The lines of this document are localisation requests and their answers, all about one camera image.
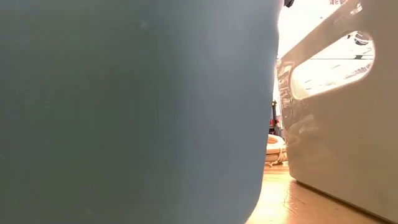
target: wooden floor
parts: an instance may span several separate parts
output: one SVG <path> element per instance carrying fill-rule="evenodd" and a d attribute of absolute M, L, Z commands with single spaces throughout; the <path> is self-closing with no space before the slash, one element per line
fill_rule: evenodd
<path fill-rule="evenodd" d="M 256 209 L 246 224 L 384 223 L 298 184 L 287 165 L 266 166 Z"/>

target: floor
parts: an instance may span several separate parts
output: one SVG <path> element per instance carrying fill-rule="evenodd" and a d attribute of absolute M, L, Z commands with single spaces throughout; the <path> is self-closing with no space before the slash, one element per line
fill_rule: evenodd
<path fill-rule="evenodd" d="M 262 192 L 246 224 L 384 223 L 298 184 L 287 164 L 266 166 Z"/>

